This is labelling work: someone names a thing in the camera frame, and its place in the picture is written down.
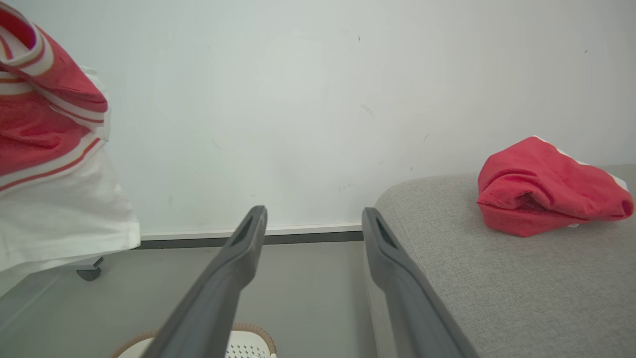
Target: wicker rim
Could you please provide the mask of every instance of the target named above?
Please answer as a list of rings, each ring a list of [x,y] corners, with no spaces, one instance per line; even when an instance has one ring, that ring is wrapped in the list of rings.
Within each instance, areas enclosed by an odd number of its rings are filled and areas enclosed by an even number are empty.
[[[232,331],[243,331],[243,332],[251,332],[251,333],[257,334],[267,344],[267,348],[269,348],[270,354],[276,354],[276,346],[274,345],[274,340],[269,335],[269,333],[267,333],[266,330],[260,328],[259,326],[255,324],[249,324],[249,323],[234,323],[234,325],[232,326]],[[132,340],[128,341],[124,346],[119,348],[117,352],[113,354],[112,358],[118,358],[120,355],[126,352],[126,350],[128,350],[130,347],[136,345],[137,343],[141,341],[145,341],[148,338],[154,338],[157,336],[158,333],[159,331],[150,331],[150,332],[146,332],[144,334],[140,334],[136,336]]]
[[[251,332],[260,336],[265,341],[265,343],[267,343],[267,348],[269,348],[270,354],[276,354],[276,346],[274,345],[274,340],[272,339],[270,334],[267,333],[266,330],[260,328],[256,324],[234,323],[234,326],[232,326],[232,331]]]
[[[128,341],[128,343],[126,343],[124,346],[122,346],[121,348],[119,348],[117,350],[117,352],[115,352],[115,354],[113,354],[112,358],[117,358],[120,355],[122,355],[124,352],[126,352],[128,350],[128,348],[136,345],[137,343],[141,342],[141,341],[145,341],[148,338],[154,338],[157,336],[157,333],[159,333],[159,331],[150,331],[150,332],[146,332],[144,334],[140,334],[138,336],[136,336],[135,338],[131,339],[130,341]]]

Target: white wall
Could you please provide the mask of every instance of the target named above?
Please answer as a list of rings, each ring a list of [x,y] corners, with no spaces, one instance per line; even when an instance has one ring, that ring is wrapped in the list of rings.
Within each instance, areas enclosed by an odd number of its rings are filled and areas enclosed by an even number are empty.
[[[114,108],[145,233],[358,222],[536,134],[636,162],[631,0],[13,0]]]

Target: gray floor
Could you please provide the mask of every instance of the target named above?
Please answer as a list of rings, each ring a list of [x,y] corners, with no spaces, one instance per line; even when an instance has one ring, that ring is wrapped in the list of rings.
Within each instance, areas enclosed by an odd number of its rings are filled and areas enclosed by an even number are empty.
[[[281,358],[376,357],[362,244],[264,246],[236,321],[265,328]],[[127,340],[161,327],[218,251],[113,254],[94,282],[73,271],[39,273],[59,277],[1,332],[0,357],[110,357]]]

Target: gray fabric upholstery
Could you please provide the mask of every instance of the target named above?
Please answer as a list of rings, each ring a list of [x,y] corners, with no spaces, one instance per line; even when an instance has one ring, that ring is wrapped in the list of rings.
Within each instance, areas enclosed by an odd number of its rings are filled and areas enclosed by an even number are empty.
[[[602,167],[636,190],[636,165]],[[481,357],[636,357],[636,217],[519,238],[487,228],[477,174],[389,189],[376,207]],[[378,356],[395,357],[368,278]]]

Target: white stripe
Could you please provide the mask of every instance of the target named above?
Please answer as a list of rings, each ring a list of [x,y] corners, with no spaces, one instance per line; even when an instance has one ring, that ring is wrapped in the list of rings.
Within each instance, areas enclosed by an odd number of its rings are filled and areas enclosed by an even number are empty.
[[[15,80],[20,78],[13,73],[0,71],[0,80]]]
[[[93,123],[93,122],[89,122],[87,120],[83,120],[82,118],[78,118],[78,117],[75,117],[74,115],[71,115],[69,113],[65,113],[63,111],[60,111],[60,110],[58,110],[57,108],[55,108],[53,106],[49,106],[49,108],[51,108],[53,111],[56,111],[57,113],[65,116],[67,118],[70,118],[70,119],[74,120],[75,123],[77,123],[77,124],[79,124],[79,125],[81,125],[83,127],[89,128],[91,131],[94,131],[95,129],[97,129],[99,127],[102,127],[104,125],[103,123]]]
[[[36,58],[39,55],[40,51],[42,50],[42,45],[43,45],[42,35],[40,34],[40,31],[38,30],[38,28],[31,21],[29,21],[29,19],[25,18],[24,16],[22,16],[22,14],[18,13],[17,11],[4,5],[2,2],[0,2],[0,10],[4,10],[22,19],[24,23],[27,24],[36,35],[36,43],[32,49],[30,50],[28,49],[28,52],[25,52],[23,54],[13,54],[13,58],[10,60],[7,60],[5,57],[3,58],[2,62],[9,66],[18,66]]]
[[[27,18],[25,18],[24,15],[22,15],[18,10],[12,8],[11,6],[1,1],[0,1],[0,10],[4,10],[17,18],[21,18],[24,21],[28,21]]]
[[[93,82],[95,87],[97,87],[97,90],[102,93],[102,96],[106,98],[106,103],[110,103],[110,98],[108,96],[106,86],[99,80],[99,77],[97,77],[97,71],[90,67],[85,67],[82,65],[80,65],[79,68],[82,70],[82,72],[84,72],[84,75],[86,75],[86,77],[88,77],[88,79]],[[101,124],[100,127],[95,129],[95,134],[105,141],[108,141],[108,137],[111,132],[110,119],[111,107],[108,106],[108,109],[104,113],[104,123]]]
[[[28,82],[0,83],[0,96],[12,96],[33,92],[33,86]]]
[[[20,171],[14,171],[12,173],[9,173],[7,175],[4,176],[0,176],[0,187],[3,187],[7,184],[13,183],[17,180],[21,180],[24,178],[28,178],[30,176],[34,176],[34,175],[40,175],[43,173],[47,173],[51,170],[55,170],[58,168],[61,168],[73,161],[75,161],[77,158],[81,157],[82,153],[84,152],[84,150],[91,144],[93,143],[93,141],[96,139],[97,137],[93,134],[93,133],[88,133],[86,134],[80,141],[79,144],[70,152],[64,154],[63,156],[56,158],[52,161],[48,161],[46,163],[42,163],[40,165],[37,166],[33,166],[31,168],[27,168],[27,169],[23,169]],[[60,171],[58,173],[55,173],[53,175],[49,175],[49,176],[44,176],[42,178],[38,178],[38,179],[34,179],[34,180],[28,180],[24,183],[20,183],[18,185],[14,185],[10,188],[7,188],[5,190],[0,191],[0,197],[3,195],[6,195],[9,192],[13,192],[14,190],[18,190],[21,188],[24,188],[28,185],[33,185],[33,184],[37,184],[37,183],[41,183],[41,182],[45,182],[47,180],[51,180],[54,178],[59,178],[60,176],[64,176],[72,171],[74,171],[75,169],[77,169],[81,163],[84,163],[88,158],[90,158],[96,151],[98,151],[98,149],[104,144],[105,142],[100,140],[98,143],[95,144],[95,146],[93,146],[93,148],[91,148],[88,153],[86,153],[86,155],[84,156],[84,159],[82,161],[80,161],[79,163],[77,163],[74,166],[71,166],[70,168]]]
[[[29,48],[4,26],[0,26],[0,37],[2,37],[4,44],[9,48],[8,51],[5,49],[5,51],[0,52],[0,60],[2,60],[2,62],[6,62],[9,59],[9,52],[11,53],[11,58],[29,53]]]
[[[45,89],[42,89],[41,87],[36,87],[36,90],[38,90],[38,92],[44,96],[44,98],[48,99],[51,103],[60,106],[62,109],[67,110],[75,115],[81,116],[81,117],[86,117],[86,118],[90,118],[90,119],[94,119],[94,120],[104,120],[106,117],[105,113],[102,112],[95,112],[95,111],[90,111],[90,110],[86,110],[84,108],[80,108],[77,107],[74,104],[68,103],[67,101],[59,98],[58,96],[56,96],[55,94],[52,94],[51,92],[48,92]],[[81,120],[82,124],[86,123],[85,120],[79,119],[77,118],[77,120]]]
[[[557,148],[557,146],[555,146],[554,144],[550,143],[549,141],[546,141],[545,139],[540,138],[540,137],[538,137],[538,136],[533,136],[533,137],[535,137],[535,138],[537,138],[537,139],[540,139],[540,140],[542,140],[542,141],[546,142],[547,144],[549,144],[549,145],[551,145],[551,146],[555,147],[555,148],[556,148],[556,150],[557,150],[560,154],[563,154],[563,155],[564,155],[564,156],[566,156],[566,157],[570,157],[570,158],[572,158],[572,156],[567,155],[567,154],[566,154],[563,150],[560,150],[559,148]],[[575,160],[577,163],[579,163],[580,165],[582,165],[582,166],[591,166],[591,165],[589,165],[589,164],[587,164],[587,163],[584,163],[584,162],[581,162],[581,161],[577,161],[576,159],[574,159],[574,160]],[[629,191],[629,189],[627,189],[627,183],[626,183],[623,179],[618,178],[617,176],[614,176],[614,175],[612,175],[612,174],[610,174],[610,173],[607,173],[607,174],[609,174],[609,175],[610,175],[610,176],[614,179],[614,181],[616,182],[616,185],[618,185],[619,187],[621,187],[621,188],[625,189],[625,191]]]
[[[48,42],[46,37],[44,37],[44,35],[39,34],[39,38],[41,38],[43,44],[42,51],[44,51],[44,54],[37,62],[21,69],[22,72],[30,76],[42,75],[43,73],[47,72],[53,65],[53,49],[51,48],[51,44]]]

